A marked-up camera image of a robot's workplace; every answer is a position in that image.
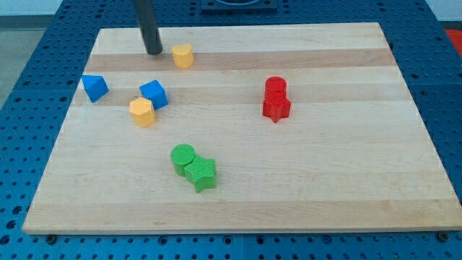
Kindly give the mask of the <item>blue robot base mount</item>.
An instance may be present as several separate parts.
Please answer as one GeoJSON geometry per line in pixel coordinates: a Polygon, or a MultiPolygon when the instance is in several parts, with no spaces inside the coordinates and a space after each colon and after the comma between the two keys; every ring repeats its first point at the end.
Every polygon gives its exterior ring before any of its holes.
{"type": "Polygon", "coordinates": [[[200,0],[201,12],[276,11],[279,0],[200,0]]]}

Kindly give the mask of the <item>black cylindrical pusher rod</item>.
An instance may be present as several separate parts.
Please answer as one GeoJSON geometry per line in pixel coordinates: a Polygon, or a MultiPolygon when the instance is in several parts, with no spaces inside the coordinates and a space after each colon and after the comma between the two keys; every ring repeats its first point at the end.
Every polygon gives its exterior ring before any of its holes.
{"type": "Polygon", "coordinates": [[[132,0],[132,4],[136,12],[146,52],[149,55],[162,53],[162,41],[152,0],[132,0]]]}

